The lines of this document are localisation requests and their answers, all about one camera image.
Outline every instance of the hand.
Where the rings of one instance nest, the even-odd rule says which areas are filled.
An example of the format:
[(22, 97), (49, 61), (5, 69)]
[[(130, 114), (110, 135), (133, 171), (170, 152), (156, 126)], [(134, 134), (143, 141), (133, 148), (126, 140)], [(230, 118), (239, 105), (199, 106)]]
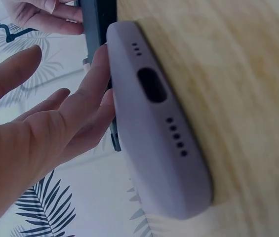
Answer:
[[(0, 98), (37, 69), (34, 46), (0, 64)], [(12, 122), (0, 125), (0, 216), (56, 166), (95, 147), (115, 116), (106, 46), (95, 54), (75, 94), (60, 89)]]
[(82, 10), (65, 5), (72, 0), (2, 0), (11, 19), (20, 27), (46, 33), (81, 35)]

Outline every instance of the fern leaf pattern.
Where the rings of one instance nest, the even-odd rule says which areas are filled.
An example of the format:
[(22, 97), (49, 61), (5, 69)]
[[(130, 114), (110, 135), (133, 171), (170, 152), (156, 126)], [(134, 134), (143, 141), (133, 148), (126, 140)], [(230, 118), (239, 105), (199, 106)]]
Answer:
[[(129, 199), (129, 201), (140, 201), (139, 194), (136, 193), (135, 188), (131, 188), (127, 190), (128, 193), (134, 194), (133, 197)], [(158, 228), (152, 226), (153, 224), (161, 224), (161, 221), (157, 219), (147, 218), (144, 210), (139, 208), (129, 219), (130, 221), (137, 220), (140, 221), (137, 225), (136, 229), (134, 230), (134, 234), (141, 233), (140, 237), (154, 237), (159, 236), (162, 237), (160, 233), (164, 232), (165, 230), (162, 228)]]
[(53, 175), (54, 171), (25, 191), (15, 203), (20, 210), (16, 214), (34, 227), (20, 231), (24, 237), (65, 236), (65, 227), (76, 217), (70, 202), (72, 194), (68, 192), (70, 186), (61, 191), (61, 180), (52, 186)]

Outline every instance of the patterned fabric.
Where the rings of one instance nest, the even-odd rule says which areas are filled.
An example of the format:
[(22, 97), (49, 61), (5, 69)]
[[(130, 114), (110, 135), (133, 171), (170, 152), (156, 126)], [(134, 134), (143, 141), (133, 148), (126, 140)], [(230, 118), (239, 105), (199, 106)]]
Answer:
[[(0, 22), (12, 33), (22, 30), (9, 21), (1, 2)], [(6, 43), (0, 30), (0, 62), (34, 44), (42, 48), (42, 62), (27, 82), (0, 100), (0, 124), (59, 88), (75, 91), (84, 76), (84, 36), (30, 32)], [(114, 151), (108, 131), (95, 149), (25, 191), (0, 219), (0, 237), (160, 237), (160, 224), (141, 209), (122, 153)]]

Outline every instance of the wooden table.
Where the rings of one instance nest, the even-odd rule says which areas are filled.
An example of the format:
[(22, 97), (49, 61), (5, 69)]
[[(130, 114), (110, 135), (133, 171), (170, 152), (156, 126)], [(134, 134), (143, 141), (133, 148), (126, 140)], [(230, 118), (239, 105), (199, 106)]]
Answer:
[(118, 16), (142, 27), (215, 182), (164, 236), (279, 237), (279, 0), (118, 0)]

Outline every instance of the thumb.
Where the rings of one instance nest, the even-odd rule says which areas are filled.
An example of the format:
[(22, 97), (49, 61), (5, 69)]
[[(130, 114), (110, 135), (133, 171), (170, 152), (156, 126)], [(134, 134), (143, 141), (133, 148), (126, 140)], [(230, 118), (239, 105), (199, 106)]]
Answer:
[(58, 0), (26, 0), (25, 2), (28, 2), (39, 9), (48, 11), (50, 14), (54, 12), (55, 8), (59, 4)]

